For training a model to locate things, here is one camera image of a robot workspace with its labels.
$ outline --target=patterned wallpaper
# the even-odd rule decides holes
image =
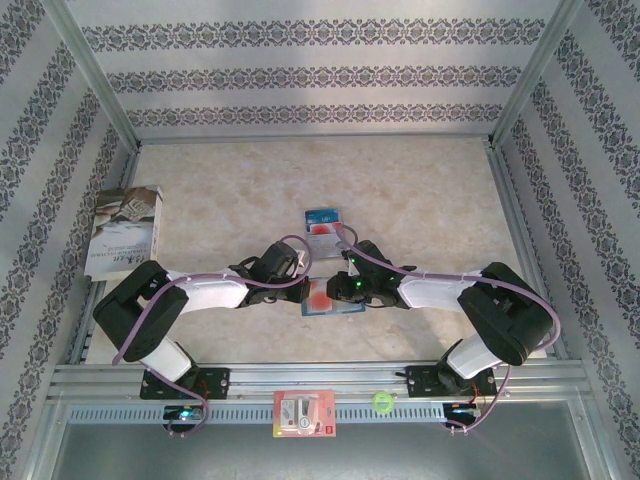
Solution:
[[[640,15],[588,1],[502,153],[622,478],[640,478]]]
[[[558,0],[78,0],[142,139],[485,133]]]
[[[0,0],[0,479],[24,466],[88,282],[96,193],[127,152],[37,1]]]

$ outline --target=robotic arm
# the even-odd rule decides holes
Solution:
[[[546,348],[559,336],[557,314],[502,263],[464,275],[432,274],[414,266],[399,269],[371,241],[351,245],[344,232],[337,233],[348,247],[343,256],[349,272],[338,272],[329,280],[329,297],[377,308],[441,308],[469,317],[477,334],[453,345],[436,365],[434,381],[445,395],[468,390],[479,372],[500,362],[521,365],[532,351]],[[303,239],[295,238],[309,249]],[[119,350],[114,365],[122,358],[140,361],[161,381],[201,399],[206,407],[206,401],[193,393],[199,367],[166,337],[167,332],[179,315],[190,311],[277,300],[301,303],[308,297],[306,275],[311,266],[308,259],[298,274],[303,257],[304,252],[279,241],[262,257],[250,257],[216,273],[185,275],[167,272],[155,261],[145,262],[105,296],[93,316]],[[149,303],[143,307],[140,299]],[[551,339],[540,345],[554,323]]]
[[[459,390],[465,380],[500,362],[522,365],[554,323],[531,298],[481,281],[504,282],[537,296],[503,263],[494,262],[482,271],[443,280],[428,278],[416,267],[405,266],[400,270],[404,273],[390,270],[391,262],[369,240],[345,250],[343,256],[349,261],[349,272],[338,272],[329,280],[327,295],[331,298],[378,308],[441,308],[464,312],[469,317],[478,333],[456,343],[439,363],[440,381],[451,393]]]
[[[262,257],[250,257],[213,274],[189,276],[168,272],[155,261],[145,262],[104,297],[93,316],[123,352],[125,361],[140,361],[191,390],[198,378],[198,367],[166,336],[178,316],[207,308],[244,308],[277,300],[301,303],[309,289],[308,267],[297,275],[304,256],[305,252],[278,241]],[[171,285],[179,278],[187,281],[180,286]],[[285,283],[294,284],[282,288]],[[152,300],[161,289],[165,291],[141,319],[144,308],[140,299]]]

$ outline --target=wire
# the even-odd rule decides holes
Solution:
[[[526,290],[526,289],[524,289],[522,287],[518,287],[517,285],[512,285],[510,283],[503,282],[501,280],[494,280],[493,278],[478,277],[478,276],[475,276],[475,275],[452,275],[452,274],[446,274],[446,273],[418,273],[418,272],[410,272],[410,271],[404,270],[402,268],[394,267],[393,265],[389,265],[388,263],[385,263],[385,262],[383,262],[381,260],[378,260],[377,258],[374,258],[374,257],[372,257],[370,255],[367,255],[363,251],[359,250],[355,245],[349,243],[347,241],[347,239],[345,238],[345,236],[344,236],[344,230],[349,230],[350,232],[353,232],[353,233],[355,233],[355,232],[354,232],[353,228],[351,228],[351,227],[347,228],[346,225],[343,225],[343,228],[336,228],[336,234],[338,235],[338,238],[340,239],[340,241],[342,241],[343,244],[346,245],[347,248],[349,248],[353,253],[355,253],[356,255],[359,255],[360,257],[364,258],[365,260],[368,260],[371,263],[374,263],[374,264],[379,265],[379,266],[381,266],[383,268],[391,270],[392,272],[396,272],[396,273],[399,273],[401,275],[406,275],[408,277],[425,278],[425,279],[437,280],[437,281],[442,281],[442,282],[469,281],[469,282],[487,283],[487,284],[489,284],[489,285],[491,285],[493,287],[499,287],[499,288],[504,288],[506,290],[511,290],[512,292],[515,292],[515,293],[517,293],[519,295],[522,295],[523,297],[527,297],[530,300],[533,300],[534,302],[536,302],[538,305],[540,305],[542,308],[545,309],[545,311],[549,314],[549,316],[553,320],[553,325],[555,327],[553,335],[551,335],[549,340],[547,340],[546,342],[543,342],[540,345],[538,345],[538,347],[534,351],[544,350],[544,349],[550,347],[560,337],[560,330],[562,328],[562,325],[560,324],[560,317],[558,317],[558,314],[553,309],[553,307],[551,305],[549,305],[548,302],[546,302],[543,298],[541,298],[540,296],[536,295],[535,293],[531,293],[529,290]],[[507,373],[504,376],[504,380],[502,381],[502,385],[500,385],[500,388],[498,389],[498,392],[493,397],[493,400],[491,400],[491,403],[489,404],[489,407],[487,408],[486,412],[481,417],[477,418],[470,426],[466,426],[463,423],[458,422],[456,420],[447,420],[447,423],[450,423],[452,425],[456,425],[456,426],[462,428],[462,431],[466,434],[467,432],[473,430],[478,425],[480,425],[482,422],[484,422],[484,420],[493,411],[493,408],[495,407],[496,403],[498,402],[498,398],[500,397],[500,395],[504,391],[505,387],[507,386],[507,383],[509,381],[509,376],[510,375],[511,375],[511,365],[509,365],[507,367]]]
[[[471,400],[471,403],[476,405],[476,399],[478,398],[478,387],[476,386],[475,383],[472,386],[473,386],[473,400]]]
[[[344,228],[345,230],[353,233],[353,244],[357,244],[358,243],[358,233],[355,231],[355,229],[353,229],[352,227],[350,227],[349,225],[345,225],[342,224],[342,228]]]
[[[154,369],[149,368],[147,365],[145,365],[145,367],[147,367],[147,369],[161,382],[166,383],[168,386],[170,386],[171,388],[173,388],[174,390],[177,390],[179,392],[184,393],[185,395],[189,395],[190,397],[198,400],[201,404],[202,404],[202,419],[200,420],[199,423],[197,423],[196,425],[194,425],[194,427],[191,430],[188,430],[186,432],[176,432],[175,430],[171,429],[171,426],[173,425],[173,420],[171,420],[168,425],[167,425],[167,430],[169,431],[169,436],[173,437],[176,433],[178,433],[178,435],[180,436],[180,438],[185,438],[189,435],[192,435],[194,433],[196,433],[198,430],[200,430],[202,427],[204,427],[204,424],[207,423],[207,420],[209,420],[209,415],[211,413],[211,410],[209,409],[209,402],[207,402],[207,400],[205,400],[203,397],[201,397],[200,395],[198,395],[195,392],[192,392],[191,390],[187,390],[184,387],[181,387],[180,385],[178,385],[177,383],[172,382],[171,380],[169,380],[167,377],[165,377],[164,375],[162,375],[161,373],[156,372]]]
[[[209,386],[207,385],[207,382],[205,382],[204,380],[202,380],[200,382],[200,384],[202,385],[202,388],[204,388],[204,399],[205,400],[209,400]]]
[[[192,280],[221,280],[221,279],[229,279],[229,280],[236,281],[238,283],[244,283],[246,285],[254,285],[256,287],[262,287],[262,288],[288,288],[288,287],[291,287],[291,286],[303,281],[306,278],[307,274],[309,273],[309,270],[311,270],[311,263],[313,261],[313,259],[311,257],[311,246],[309,245],[309,243],[304,238],[302,238],[302,237],[300,237],[298,235],[285,235],[280,240],[281,241],[285,241],[285,240],[289,240],[289,239],[300,240],[304,244],[304,246],[305,246],[305,248],[307,250],[307,254],[309,256],[309,261],[307,262],[306,268],[304,269],[304,271],[297,278],[295,278],[294,280],[292,280],[290,282],[277,283],[277,284],[256,282],[255,280],[251,280],[251,279],[248,279],[248,278],[242,278],[242,277],[238,277],[236,275],[226,275],[226,274],[221,274],[221,273],[199,273],[199,274],[194,274],[194,275],[190,275],[190,276],[186,276],[186,277],[176,278],[175,280],[172,280],[169,283],[163,285],[155,293],[155,295],[151,298],[151,300],[149,300],[149,303],[142,310],[142,313],[138,317],[138,320],[136,321],[136,323],[133,325],[133,328],[129,332],[129,335],[127,336],[126,340],[122,344],[122,347],[120,347],[120,350],[118,351],[116,356],[113,357],[113,360],[111,361],[111,365],[113,365],[115,367],[116,365],[118,365],[118,363],[120,363],[120,361],[122,360],[122,357],[124,357],[124,354],[127,353],[127,350],[131,346],[131,343],[133,342],[133,339],[137,335],[138,331],[140,330],[140,327],[142,326],[142,324],[144,323],[145,319],[149,315],[149,312],[151,311],[153,306],[158,302],[160,297],[162,295],[164,295],[164,293],[167,290],[169,290],[171,287],[173,287],[174,285],[179,285],[181,283],[190,282]],[[181,387],[177,383],[172,382],[171,380],[169,380],[168,378],[166,378],[162,374],[156,372],[152,368],[149,368],[147,365],[145,365],[145,367],[147,367],[148,370],[156,378],[158,378],[161,382],[164,382],[165,384],[167,384],[169,387],[173,388],[174,390],[182,392],[185,395],[189,395],[190,397],[192,397],[192,398],[198,400],[200,403],[202,403],[202,420],[200,420],[200,423],[196,424],[191,430],[188,430],[186,432],[181,432],[180,433],[180,438],[185,438],[188,435],[191,435],[191,434],[197,432],[198,430],[200,430],[205,425],[205,423],[207,423],[207,420],[209,419],[209,414],[210,414],[209,402],[206,399],[204,399],[203,397],[201,397],[200,395],[198,395],[197,393],[192,392],[191,390],[187,390],[186,388]],[[167,430],[169,430],[169,435],[170,436],[173,436],[175,433],[177,433],[177,432],[175,432],[174,430],[171,429],[172,425],[173,425],[173,421],[170,421],[169,424],[167,425]]]
[[[347,248],[349,248],[349,250],[359,255],[360,257],[364,258],[365,260],[368,260],[371,263],[375,263],[376,265],[386,268],[387,270],[391,270],[392,272],[400,273],[401,275],[406,275],[407,277],[425,278],[429,280],[438,280],[442,282],[487,283],[494,287],[500,287],[506,290],[511,290],[512,292],[522,295],[523,297],[527,297],[530,300],[533,300],[534,302],[536,302],[546,310],[546,312],[549,314],[549,316],[553,320],[553,324],[555,326],[555,330],[551,338],[549,338],[549,340],[547,340],[546,342],[538,345],[535,351],[544,350],[547,347],[550,347],[556,342],[556,340],[558,340],[558,337],[560,337],[561,325],[560,325],[560,318],[558,317],[558,314],[553,309],[553,307],[549,305],[544,299],[540,298],[535,293],[531,293],[529,290],[526,290],[522,287],[518,287],[517,285],[512,285],[510,283],[503,282],[502,280],[494,280],[493,278],[478,277],[475,275],[456,275],[456,274],[448,274],[448,273],[418,273],[418,272],[410,272],[402,268],[394,267],[393,265],[389,265],[388,263],[384,263],[383,261],[378,260],[377,258],[373,258],[372,256],[367,255],[363,251],[359,250],[355,245],[349,243],[345,238],[344,232],[342,230],[343,229],[341,228],[336,228],[336,234],[338,235],[338,238],[340,238],[340,240],[347,246]]]
[[[138,320],[136,321],[136,323],[133,325],[133,328],[131,328],[131,331],[129,332],[129,335],[127,336],[126,340],[123,342],[122,346],[120,347],[120,350],[118,351],[116,356],[113,357],[113,360],[111,361],[111,365],[113,365],[115,367],[116,365],[118,365],[118,363],[120,363],[122,361],[122,357],[124,357],[124,354],[127,352],[129,347],[131,346],[131,343],[133,342],[133,339],[138,334],[138,331],[140,330],[140,327],[142,326],[142,324],[146,320],[146,318],[149,315],[149,312],[151,311],[153,306],[158,302],[160,297],[162,297],[162,295],[164,295],[164,293],[167,290],[169,290],[171,287],[173,287],[175,285],[180,285],[181,283],[191,282],[193,280],[223,280],[223,279],[226,279],[226,280],[233,280],[234,282],[244,283],[246,285],[253,285],[253,286],[261,287],[261,288],[288,288],[288,287],[291,287],[291,286],[303,281],[305,279],[305,277],[307,276],[307,274],[309,273],[309,270],[311,270],[311,263],[312,263],[311,246],[309,245],[309,243],[304,238],[302,238],[302,237],[300,237],[298,235],[286,235],[286,236],[282,237],[280,240],[281,241],[285,241],[285,240],[289,240],[289,239],[295,239],[295,240],[301,241],[304,244],[305,248],[307,249],[307,254],[309,255],[309,261],[307,262],[307,266],[305,267],[304,271],[297,278],[295,278],[294,280],[291,280],[290,282],[286,282],[286,283],[262,283],[262,282],[257,282],[255,280],[251,280],[249,278],[242,278],[242,277],[239,277],[237,275],[226,275],[226,274],[222,274],[222,273],[196,273],[196,274],[193,274],[193,275],[188,275],[188,276],[185,276],[185,277],[176,278],[175,280],[172,280],[172,281],[166,283],[165,285],[163,285],[156,292],[156,294],[151,298],[151,300],[149,300],[149,303],[144,307],[144,310],[142,310],[142,313],[138,317]]]

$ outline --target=beige marble floor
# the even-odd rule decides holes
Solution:
[[[162,186],[167,269],[216,271],[261,255],[304,232],[305,209],[338,206],[396,265],[461,272],[499,260],[519,270],[479,139],[145,146],[135,184]],[[318,263],[312,273],[343,264]],[[441,310],[302,317],[299,305],[278,302],[189,313],[170,336],[198,362],[295,362],[437,359],[472,333],[463,314]],[[97,327],[87,362],[114,353]]]

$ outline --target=black bracket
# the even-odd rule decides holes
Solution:
[[[409,398],[475,396],[474,385],[478,395],[492,396],[498,391],[492,368],[487,368],[475,377],[465,380],[457,392],[452,392],[442,383],[439,376],[441,371],[442,367],[439,365],[409,365],[405,368],[404,375],[398,375],[406,378]]]
[[[228,368],[201,367],[191,390],[207,400],[226,400],[230,373],[231,370]],[[194,401],[193,397],[174,390],[146,370],[142,377],[140,398],[142,400],[189,400],[190,403]]]

